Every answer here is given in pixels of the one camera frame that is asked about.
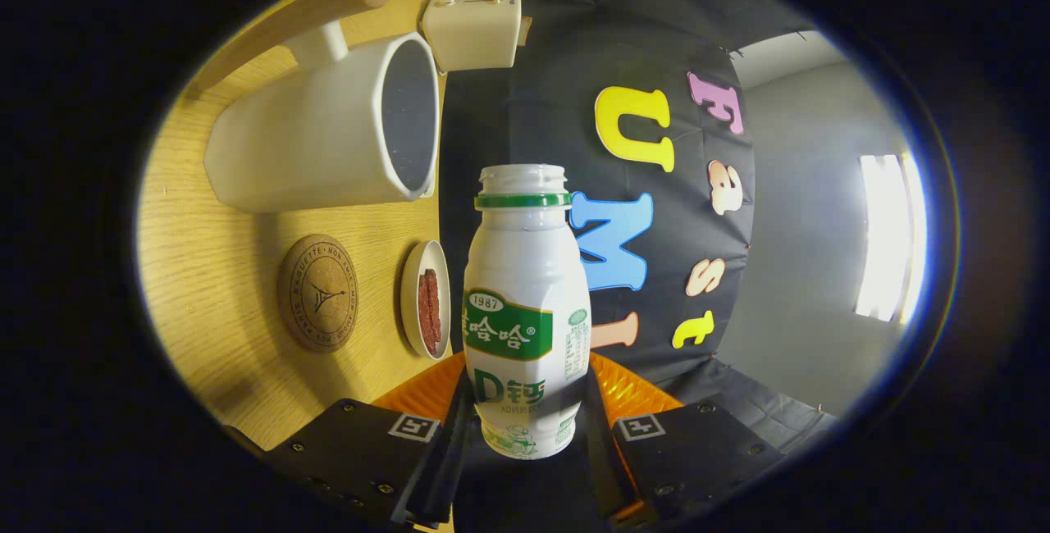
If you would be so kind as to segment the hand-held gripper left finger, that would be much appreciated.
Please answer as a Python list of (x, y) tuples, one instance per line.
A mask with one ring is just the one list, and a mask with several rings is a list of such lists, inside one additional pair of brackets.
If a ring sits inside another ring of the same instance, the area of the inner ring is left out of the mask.
[(256, 459), (376, 526), (452, 523), (472, 425), (472, 387), (456, 353), (380, 396), (338, 399), (303, 428), (262, 449), (226, 433)]

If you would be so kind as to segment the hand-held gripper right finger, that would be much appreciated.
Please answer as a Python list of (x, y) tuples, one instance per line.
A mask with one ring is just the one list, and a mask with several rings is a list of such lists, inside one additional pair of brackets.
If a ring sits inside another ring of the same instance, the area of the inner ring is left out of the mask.
[(590, 355), (584, 410), (598, 515), (614, 530), (709, 513), (784, 459), (719, 395), (680, 403), (598, 354)]

